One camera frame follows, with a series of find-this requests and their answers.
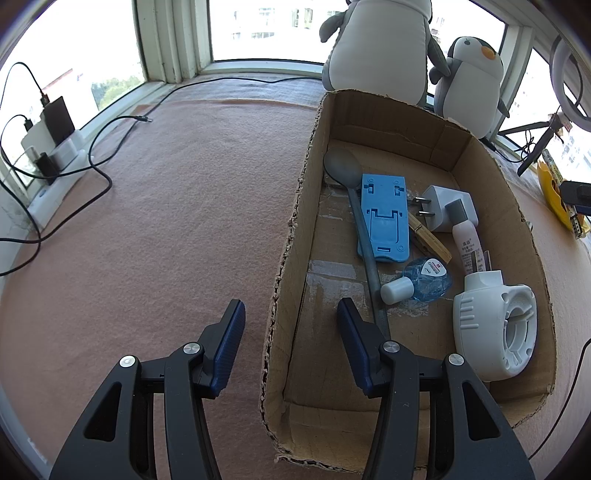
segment white plastic device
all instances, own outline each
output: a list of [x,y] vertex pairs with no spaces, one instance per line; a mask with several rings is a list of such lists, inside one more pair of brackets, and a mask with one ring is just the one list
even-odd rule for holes
[[507,286],[500,270],[476,272],[453,299],[456,349],[483,382],[523,371],[537,334],[535,296],[527,285]]
[[34,152],[38,152],[39,154],[45,152],[47,155],[49,155],[56,147],[56,142],[51,137],[45,122],[39,121],[33,125],[23,137],[21,140],[21,145],[25,150],[33,147],[34,150],[29,150],[30,153],[27,153],[27,157],[29,157],[29,160],[34,163],[35,160],[39,158],[38,154]]
[[[66,172],[78,170],[87,167],[88,165],[88,156],[86,155],[86,152],[80,150],[74,160],[70,162]],[[47,226],[49,220],[51,220],[51,217],[53,217],[57,208],[61,205],[61,201],[66,194],[85,173],[85,171],[81,171],[66,177],[60,177],[51,185],[43,187],[39,193],[37,193],[36,197],[29,205],[28,210],[39,227],[45,228]]]
[[48,153],[58,171],[62,171],[76,158],[78,153],[82,150],[83,143],[84,139],[82,138],[80,130],[74,130],[74,133]]
[[423,195],[422,198],[431,200],[430,202],[422,203],[422,210],[432,213],[431,216],[425,216],[427,220],[427,228],[432,232],[451,232],[452,222],[446,212],[445,205],[454,200],[461,199],[466,211],[466,216],[475,227],[478,226],[478,217],[476,216],[476,209],[472,202],[472,197],[468,192],[461,192],[460,190],[447,189],[445,187],[438,187],[431,185]]

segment white power adapter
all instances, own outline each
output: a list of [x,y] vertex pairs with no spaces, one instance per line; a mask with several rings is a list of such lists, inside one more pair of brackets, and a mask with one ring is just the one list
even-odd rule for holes
[[447,189],[445,187],[438,187],[431,185],[420,199],[417,199],[422,204],[422,211],[430,215],[425,215],[427,220],[427,228],[432,232],[451,232],[452,222],[449,219],[445,205],[454,200],[461,199],[466,211],[466,216],[474,226],[478,226],[478,217],[476,216],[476,209],[472,203],[472,197],[468,192],[461,192],[460,190]]

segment gray spoon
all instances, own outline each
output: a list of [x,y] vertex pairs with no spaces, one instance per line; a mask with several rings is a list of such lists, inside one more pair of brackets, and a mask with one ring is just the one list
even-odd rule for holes
[[355,191],[363,179],[361,165],[359,165],[359,162],[349,150],[345,148],[331,148],[324,155],[324,169],[334,181],[347,188],[349,203],[351,204],[355,226],[357,227],[359,244],[361,245],[365,275],[368,278],[369,298],[374,314],[374,323],[379,327],[386,339],[390,340],[388,314],[386,313],[386,307],[380,294],[382,284],[379,280],[378,267],[375,264],[374,249],[371,246],[369,232],[365,225],[363,212],[361,211],[361,203]]

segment window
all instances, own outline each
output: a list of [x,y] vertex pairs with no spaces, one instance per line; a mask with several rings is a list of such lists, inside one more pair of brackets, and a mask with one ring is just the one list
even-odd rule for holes
[[296,8],[291,11],[291,26],[297,28],[300,24],[300,10]]
[[[327,43],[320,43],[320,25],[346,7],[345,0],[210,1],[213,59],[280,59],[322,64],[336,35]],[[236,10],[239,28],[233,16]],[[240,38],[234,35],[237,32],[241,32]],[[265,32],[274,35],[259,37],[259,33]]]
[[[470,0],[432,0],[431,34],[447,55],[458,37],[477,37],[488,42],[496,51],[501,48],[505,24]],[[427,59],[427,69],[433,64]],[[427,91],[435,94],[435,85],[428,83]]]
[[[567,96],[574,102],[575,96],[566,89]],[[519,87],[519,92],[511,106],[510,118],[505,119],[501,130],[534,122],[545,122],[558,110],[559,104],[552,89],[550,67],[535,50],[531,52],[530,62]],[[531,131],[535,141],[546,129]],[[563,129],[562,141],[556,136],[548,144],[548,151],[567,180],[591,183],[591,133],[573,125],[570,132]],[[508,135],[518,145],[525,145],[525,133]]]
[[274,8],[259,8],[259,16],[263,18],[266,27],[269,26],[269,22],[273,22],[275,16]]
[[251,33],[251,38],[269,38],[275,35],[274,32],[256,32]]
[[[135,36],[131,0],[57,0],[24,33],[0,69],[0,88],[16,61],[29,65],[50,100],[64,97],[76,128],[145,82]],[[40,94],[22,66],[12,69],[0,111],[0,129],[22,113],[33,122]],[[6,128],[2,147],[14,160],[23,153],[22,120]],[[34,171],[26,155],[17,166]],[[23,176],[25,184],[31,178]]]
[[312,13],[314,11],[311,8],[304,9],[304,28],[310,28],[312,26]]

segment charging cable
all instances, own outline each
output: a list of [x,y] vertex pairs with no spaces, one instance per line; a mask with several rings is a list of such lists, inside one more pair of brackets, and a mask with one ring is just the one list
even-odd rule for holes
[[[212,83],[212,82],[219,82],[221,80],[240,80],[240,81],[245,81],[245,82],[257,82],[257,83],[265,83],[265,84],[274,84],[274,83],[281,83],[281,82],[289,82],[289,81],[292,81],[292,80],[316,80],[316,81],[318,81],[320,79],[317,78],[317,77],[288,77],[288,78],[283,78],[283,79],[278,79],[278,80],[261,80],[261,79],[247,78],[247,77],[219,77],[219,78],[215,78],[215,79],[203,80],[203,81],[198,81],[198,82],[187,83],[185,85],[181,85],[179,87],[174,88],[173,90],[171,90],[170,92],[168,92],[166,95],[164,95],[144,115],[121,115],[121,116],[117,116],[114,119],[112,119],[109,122],[107,122],[100,129],[100,131],[95,135],[93,141],[90,144],[90,147],[88,149],[88,162],[89,162],[89,166],[88,167],[78,168],[77,170],[72,170],[72,171],[69,171],[69,172],[66,172],[66,173],[60,173],[60,174],[57,174],[57,175],[52,175],[52,176],[47,176],[47,177],[46,176],[43,176],[43,175],[33,174],[33,173],[30,173],[30,172],[27,172],[26,170],[23,170],[21,168],[16,167],[14,165],[14,163],[10,162],[9,159],[8,159],[8,157],[5,155],[5,152],[2,149],[2,136],[4,135],[4,131],[6,130],[6,127],[7,127],[8,123],[10,123],[13,119],[15,119],[15,118],[17,118],[19,116],[25,118],[25,124],[26,124],[26,120],[27,120],[27,117],[24,116],[24,115],[22,115],[22,114],[18,114],[18,115],[13,116],[7,122],[7,124],[2,129],[2,132],[0,133],[0,155],[1,155],[2,159],[6,162],[6,164],[8,165],[8,167],[11,170],[14,170],[16,172],[19,172],[20,174],[22,174],[24,176],[31,177],[31,178],[34,178],[34,179],[39,179],[39,180],[54,180],[56,178],[66,177],[68,175],[73,175],[74,173],[80,173],[80,172],[87,171],[87,170],[94,170],[99,175],[101,175],[102,177],[105,178],[105,180],[107,181],[108,185],[100,193],[98,193],[97,195],[95,195],[94,197],[92,197],[88,202],[86,202],[85,204],[81,205],[81,207],[77,208],[74,212],[72,212],[71,214],[69,214],[53,230],[51,230],[51,232],[49,232],[46,235],[42,235],[39,226],[37,225],[37,223],[36,223],[35,219],[33,218],[33,216],[29,213],[26,205],[12,192],[12,190],[10,190],[10,188],[8,188],[8,186],[4,185],[4,182],[0,182],[0,186],[25,211],[25,213],[27,214],[27,217],[29,218],[29,221],[33,225],[33,228],[35,230],[36,237],[37,237],[37,238],[35,238],[33,240],[23,240],[23,239],[19,239],[19,238],[6,238],[6,237],[0,238],[0,242],[10,242],[10,243],[16,243],[16,244],[30,244],[30,245],[32,244],[32,245],[36,245],[37,246],[37,248],[35,250],[35,253],[33,253],[33,255],[30,258],[28,258],[23,263],[17,265],[16,267],[11,268],[10,270],[6,270],[4,272],[1,272],[0,273],[0,277],[5,277],[6,275],[10,275],[11,273],[14,273],[17,270],[20,270],[22,267],[24,267],[24,266],[28,265],[29,263],[31,263],[35,259],[35,257],[38,255],[42,242],[44,242],[45,240],[47,240],[49,237],[53,236],[54,233],[56,233],[69,220],[71,220],[72,218],[74,218],[78,213],[80,213],[82,210],[84,210],[88,206],[92,205],[95,201],[97,201],[99,198],[101,198],[103,195],[105,195],[111,189],[111,187],[113,186],[112,179],[104,171],[102,171],[98,167],[101,166],[102,164],[105,164],[106,162],[108,162],[109,160],[111,160],[115,155],[117,155],[117,153],[119,152],[119,150],[121,149],[121,147],[123,146],[123,144],[125,143],[125,141],[128,139],[128,137],[131,134],[131,132],[138,125],[138,123],[141,123],[141,122],[151,122],[152,120],[148,117],[148,115],[151,114],[152,112],[154,112],[160,105],[162,105],[162,103],[168,97],[170,97],[173,93],[176,93],[179,90],[182,90],[182,89],[185,89],[185,88],[188,88],[188,87],[192,87],[192,86],[196,86],[196,85],[204,85],[206,83]],[[97,163],[94,163],[93,160],[92,160],[92,149],[93,149],[93,147],[94,147],[97,139],[100,137],[101,133],[110,124],[112,124],[113,122],[118,121],[118,120],[121,120],[121,119],[125,119],[125,118],[134,119],[135,122],[128,128],[127,132],[125,133],[125,135],[123,136],[123,138],[119,141],[119,143],[118,143],[117,147],[115,148],[115,150],[113,151],[113,153],[111,153],[108,157],[104,158],[103,160],[101,160],[101,161],[99,161]]]
[[31,78],[33,79],[33,82],[35,82],[35,85],[37,85],[37,88],[39,89],[39,93],[41,93],[41,104],[43,106],[49,105],[49,97],[43,92],[41,86],[39,85],[39,82],[37,81],[37,79],[35,78],[35,76],[33,75],[33,72],[31,71],[31,69],[29,68],[29,65],[27,65],[26,63],[24,63],[23,61],[16,61],[15,63],[12,64],[12,66],[8,69],[8,73],[6,74],[6,80],[4,80],[4,88],[2,89],[2,96],[0,97],[0,108],[2,108],[2,102],[4,101],[4,94],[6,93],[6,85],[8,84],[8,77],[10,76],[10,72],[12,72],[12,69],[14,67],[16,67],[17,65],[22,65],[23,67],[25,67],[27,69],[27,71],[31,74]]

